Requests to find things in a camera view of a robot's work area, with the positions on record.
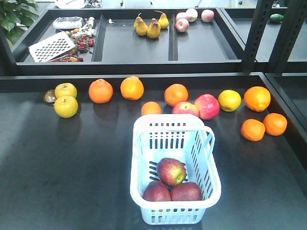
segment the pear stem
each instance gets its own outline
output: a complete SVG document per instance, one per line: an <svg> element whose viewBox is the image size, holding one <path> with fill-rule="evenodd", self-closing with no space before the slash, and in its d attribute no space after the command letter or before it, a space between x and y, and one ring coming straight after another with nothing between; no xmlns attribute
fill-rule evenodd
<svg viewBox="0 0 307 230"><path fill-rule="evenodd" d="M156 12L163 13L162 11L156 11Z"/></svg>

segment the yellow pear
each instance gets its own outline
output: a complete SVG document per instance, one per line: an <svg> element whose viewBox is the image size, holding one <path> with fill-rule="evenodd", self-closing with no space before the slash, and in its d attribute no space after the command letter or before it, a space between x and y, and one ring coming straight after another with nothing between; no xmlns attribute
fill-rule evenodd
<svg viewBox="0 0 307 230"><path fill-rule="evenodd" d="M153 23L158 23L159 29L161 29L161 25L159 24L158 20L156 20L155 18L152 18L152 21L150 22L149 26L152 26Z"/></svg>
<svg viewBox="0 0 307 230"><path fill-rule="evenodd" d="M138 23L138 20L140 20L140 19L142 19L141 17L140 17L140 15L141 15L141 13L139 13L138 14L138 16L135 18L135 20L134 20L134 28L136 29L136 26L137 26L137 23Z"/></svg>
<svg viewBox="0 0 307 230"><path fill-rule="evenodd" d="M168 25L169 25L169 21L167 19L167 15L165 13L161 12L161 11L156 11L156 12L161 13L161 16L160 16L160 18L158 20L158 23L160 24L161 29L166 29L168 27Z"/></svg>
<svg viewBox="0 0 307 230"><path fill-rule="evenodd" d="M148 31L148 25L146 25L146 23L142 19L138 20L136 25L136 33L139 36L145 36L147 35L147 31Z"/></svg>
<svg viewBox="0 0 307 230"><path fill-rule="evenodd" d="M161 26L159 23L154 22L153 24L150 24L147 31L147 36L149 38L158 38L161 33Z"/></svg>

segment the metal grater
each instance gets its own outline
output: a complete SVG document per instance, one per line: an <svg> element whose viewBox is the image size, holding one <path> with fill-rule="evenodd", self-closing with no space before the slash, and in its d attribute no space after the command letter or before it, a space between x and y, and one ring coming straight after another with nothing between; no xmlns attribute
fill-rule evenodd
<svg viewBox="0 0 307 230"><path fill-rule="evenodd" d="M74 42L63 31L29 46L29 52L35 62L46 62L74 47Z"/></svg>

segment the cucumber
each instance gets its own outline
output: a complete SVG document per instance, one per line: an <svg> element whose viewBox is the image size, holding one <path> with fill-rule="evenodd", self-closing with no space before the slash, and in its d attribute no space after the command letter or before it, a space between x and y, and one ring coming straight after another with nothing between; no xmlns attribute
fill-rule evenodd
<svg viewBox="0 0 307 230"><path fill-rule="evenodd" d="M270 16L271 23L280 23L283 20L283 15L275 13Z"/></svg>

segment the light blue basket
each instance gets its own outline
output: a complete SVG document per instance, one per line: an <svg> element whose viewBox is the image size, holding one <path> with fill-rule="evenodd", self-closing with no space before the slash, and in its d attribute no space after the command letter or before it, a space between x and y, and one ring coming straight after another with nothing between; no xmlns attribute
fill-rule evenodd
<svg viewBox="0 0 307 230"><path fill-rule="evenodd" d="M150 225L195 224L221 196L221 182L212 150L214 133L194 115L145 115L134 123L130 194ZM185 164L184 182L198 184L202 201L150 202L142 198L148 183L158 179L156 164L164 157Z"/></svg>

